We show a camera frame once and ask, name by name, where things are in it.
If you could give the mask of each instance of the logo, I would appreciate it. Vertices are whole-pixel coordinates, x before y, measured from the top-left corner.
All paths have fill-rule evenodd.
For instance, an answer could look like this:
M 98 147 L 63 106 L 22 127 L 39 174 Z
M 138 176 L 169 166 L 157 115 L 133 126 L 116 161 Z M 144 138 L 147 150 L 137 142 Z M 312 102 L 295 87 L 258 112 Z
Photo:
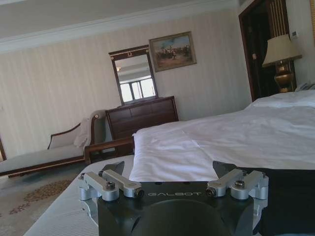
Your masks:
M 154 197 L 154 196 L 200 196 L 202 193 L 148 193 L 148 196 Z

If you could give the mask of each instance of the mirror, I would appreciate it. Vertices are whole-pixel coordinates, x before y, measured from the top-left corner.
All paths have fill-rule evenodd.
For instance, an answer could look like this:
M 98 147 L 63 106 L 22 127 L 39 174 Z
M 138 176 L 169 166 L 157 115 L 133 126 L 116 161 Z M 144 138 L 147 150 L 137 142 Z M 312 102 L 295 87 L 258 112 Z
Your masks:
M 149 46 L 109 53 L 122 104 L 157 97 Z

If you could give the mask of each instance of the screw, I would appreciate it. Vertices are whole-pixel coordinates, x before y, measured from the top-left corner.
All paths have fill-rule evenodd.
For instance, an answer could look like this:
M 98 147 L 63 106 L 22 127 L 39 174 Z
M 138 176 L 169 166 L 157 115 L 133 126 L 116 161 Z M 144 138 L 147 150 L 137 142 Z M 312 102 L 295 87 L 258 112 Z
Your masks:
M 242 180 L 235 181 L 234 185 L 235 185 L 235 187 L 238 187 L 238 188 L 244 188 L 245 187 L 245 183 Z
M 79 176 L 79 179 L 81 179 L 81 180 L 82 180 L 82 179 L 83 179 L 84 174 L 85 174 L 85 173 L 82 173 L 82 174 Z
M 210 198 L 214 198 L 217 195 L 217 192 L 214 188 L 207 188 L 206 195 Z
M 144 191 L 142 188 L 137 188 L 135 191 L 134 191 L 134 198 L 142 198 L 144 195 Z
M 107 190 L 113 190 L 113 189 L 115 189 L 115 183 L 112 182 L 112 181 L 107 182 L 107 183 L 106 183 L 106 189 L 107 189 Z

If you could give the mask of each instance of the brass lamp base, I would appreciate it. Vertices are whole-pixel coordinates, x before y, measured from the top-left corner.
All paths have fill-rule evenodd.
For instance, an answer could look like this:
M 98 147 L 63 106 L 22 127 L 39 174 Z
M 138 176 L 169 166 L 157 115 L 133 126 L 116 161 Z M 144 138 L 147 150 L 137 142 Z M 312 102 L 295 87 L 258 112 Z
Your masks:
M 279 92 L 292 92 L 293 79 L 294 73 L 286 70 L 285 65 L 282 64 L 275 75 L 275 81 L 279 86 Z

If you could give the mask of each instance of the doorway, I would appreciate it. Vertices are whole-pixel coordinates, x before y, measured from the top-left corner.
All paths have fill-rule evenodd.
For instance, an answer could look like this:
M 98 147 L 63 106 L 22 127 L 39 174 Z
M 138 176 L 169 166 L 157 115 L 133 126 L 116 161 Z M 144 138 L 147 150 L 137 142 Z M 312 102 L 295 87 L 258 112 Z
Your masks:
M 275 15 L 283 16 L 281 21 Z M 263 68 L 262 64 L 267 53 L 267 41 L 288 33 L 285 0 L 254 0 L 239 15 L 239 20 L 252 100 L 278 93 L 274 80 L 276 67 Z M 278 24 L 282 31 L 275 30 Z

